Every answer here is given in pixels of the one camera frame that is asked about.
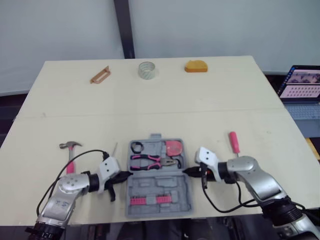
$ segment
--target laptop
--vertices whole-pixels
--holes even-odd
[[[320,66],[293,65],[277,94],[303,136],[320,137]]]

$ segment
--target hammer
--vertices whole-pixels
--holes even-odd
[[[69,162],[71,159],[74,158],[74,146],[82,146],[80,143],[76,141],[67,141],[66,143],[61,143],[59,144],[59,147],[61,149],[68,148],[69,149]],[[71,162],[67,167],[66,167],[66,173],[67,174],[73,174],[75,172],[75,164],[74,162]]]

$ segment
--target wooden bracket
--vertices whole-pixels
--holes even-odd
[[[105,80],[111,72],[109,71],[109,66],[102,69],[97,75],[91,78],[90,83],[100,84],[103,80]]]

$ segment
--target pliers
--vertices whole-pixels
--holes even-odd
[[[134,159],[147,159],[152,160],[155,163],[150,164],[148,166],[131,166],[130,170],[132,171],[140,171],[140,170],[150,170],[150,169],[160,169],[162,166],[170,166],[176,164],[176,160],[171,158],[162,158],[159,155],[147,155],[147,154],[139,154],[139,155],[132,155],[130,157],[131,160]]]

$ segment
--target laptop keyboard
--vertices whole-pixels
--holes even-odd
[[[286,104],[285,108],[294,120],[320,119],[320,104]]]

